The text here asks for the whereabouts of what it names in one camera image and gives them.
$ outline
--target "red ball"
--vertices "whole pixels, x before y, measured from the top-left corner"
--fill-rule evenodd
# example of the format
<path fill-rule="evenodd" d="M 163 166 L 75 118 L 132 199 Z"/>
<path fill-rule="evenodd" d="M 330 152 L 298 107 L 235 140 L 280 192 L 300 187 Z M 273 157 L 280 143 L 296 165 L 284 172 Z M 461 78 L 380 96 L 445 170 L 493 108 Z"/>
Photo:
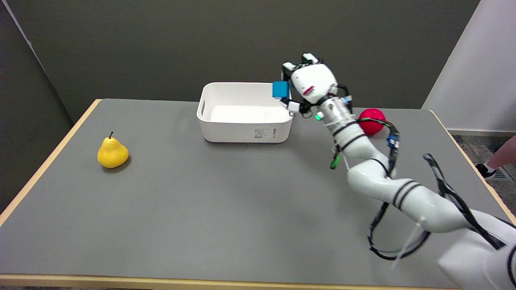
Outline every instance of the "red ball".
<path fill-rule="evenodd" d="M 385 115 L 379 109 L 364 110 L 359 116 L 359 119 L 362 119 L 362 118 L 371 118 L 371 119 L 378 119 L 378 120 L 385 121 Z M 364 133 L 369 136 L 372 136 L 372 135 L 380 132 L 383 129 L 382 124 L 376 123 L 374 121 L 360 122 L 359 125 L 362 128 L 362 130 L 364 130 Z"/>

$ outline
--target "blue connector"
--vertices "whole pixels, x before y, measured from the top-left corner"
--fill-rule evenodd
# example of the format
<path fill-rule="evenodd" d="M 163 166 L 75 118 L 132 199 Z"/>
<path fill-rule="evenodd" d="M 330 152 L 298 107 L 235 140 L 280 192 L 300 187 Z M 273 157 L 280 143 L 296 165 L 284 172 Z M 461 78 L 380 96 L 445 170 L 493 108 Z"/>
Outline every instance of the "blue connector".
<path fill-rule="evenodd" d="M 272 97 L 276 99 L 288 98 L 290 96 L 290 89 L 288 82 L 274 82 L 272 83 Z"/>
<path fill-rule="evenodd" d="M 390 148 L 399 148 L 398 136 L 388 135 L 386 140 Z"/>

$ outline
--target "blue cube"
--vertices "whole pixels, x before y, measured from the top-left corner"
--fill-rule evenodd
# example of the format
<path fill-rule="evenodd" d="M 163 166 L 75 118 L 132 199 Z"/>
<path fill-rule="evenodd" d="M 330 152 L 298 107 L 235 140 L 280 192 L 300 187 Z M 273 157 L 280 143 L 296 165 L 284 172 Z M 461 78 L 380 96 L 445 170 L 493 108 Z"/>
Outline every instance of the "blue cube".
<path fill-rule="evenodd" d="M 276 99 L 288 98 L 290 95 L 288 82 L 274 82 L 272 83 L 272 97 Z"/>

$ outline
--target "floor vent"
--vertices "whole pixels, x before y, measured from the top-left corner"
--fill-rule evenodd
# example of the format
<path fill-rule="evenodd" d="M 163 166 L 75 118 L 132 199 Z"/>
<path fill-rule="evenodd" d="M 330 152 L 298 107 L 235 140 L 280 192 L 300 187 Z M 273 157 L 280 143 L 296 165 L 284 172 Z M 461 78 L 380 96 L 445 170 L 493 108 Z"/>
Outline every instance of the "floor vent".
<path fill-rule="evenodd" d="M 503 167 L 499 167 L 494 172 L 494 178 L 492 180 L 496 181 L 512 181 L 511 176 L 505 171 Z"/>

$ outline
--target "person's leg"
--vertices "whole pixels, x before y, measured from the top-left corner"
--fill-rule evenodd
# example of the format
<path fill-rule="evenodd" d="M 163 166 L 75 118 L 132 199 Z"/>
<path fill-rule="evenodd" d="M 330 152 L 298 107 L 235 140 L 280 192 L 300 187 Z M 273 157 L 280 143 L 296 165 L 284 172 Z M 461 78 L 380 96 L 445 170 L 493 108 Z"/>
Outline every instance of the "person's leg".
<path fill-rule="evenodd" d="M 486 162 L 489 168 L 496 169 L 502 165 L 516 162 L 516 136 L 513 136 L 504 143 Z"/>
<path fill-rule="evenodd" d="M 486 180 L 489 180 L 494 177 L 494 171 L 498 167 L 512 162 L 516 162 L 516 136 L 505 142 L 486 163 L 477 164 L 476 168 Z"/>

